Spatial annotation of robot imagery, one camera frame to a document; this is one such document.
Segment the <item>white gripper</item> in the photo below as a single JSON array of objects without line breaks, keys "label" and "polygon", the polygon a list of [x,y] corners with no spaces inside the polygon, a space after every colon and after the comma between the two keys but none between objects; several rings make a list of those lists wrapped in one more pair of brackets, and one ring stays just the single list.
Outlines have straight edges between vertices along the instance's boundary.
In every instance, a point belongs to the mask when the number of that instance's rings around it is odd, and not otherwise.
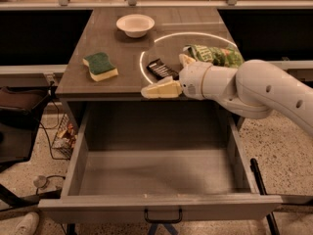
[{"label": "white gripper", "polygon": [[179,61],[184,67],[179,72],[179,81],[167,76],[157,83],[144,87],[141,90],[142,96],[148,99],[177,98],[183,90],[186,97],[203,100],[202,82],[212,63],[196,62],[186,54],[180,54]]}]

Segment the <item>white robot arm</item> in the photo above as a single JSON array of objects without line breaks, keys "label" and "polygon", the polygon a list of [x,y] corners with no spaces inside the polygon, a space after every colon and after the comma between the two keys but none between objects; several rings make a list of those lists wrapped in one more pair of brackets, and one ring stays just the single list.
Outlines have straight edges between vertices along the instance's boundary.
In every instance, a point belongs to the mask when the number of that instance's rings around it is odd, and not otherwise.
[{"label": "white robot arm", "polygon": [[179,78],[166,76],[141,90],[148,99],[185,95],[213,100],[244,118],[267,118],[277,111],[313,135],[313,89],[285,71],[261,60],[250,60],[238,68],[191,62],[184,55]]}]

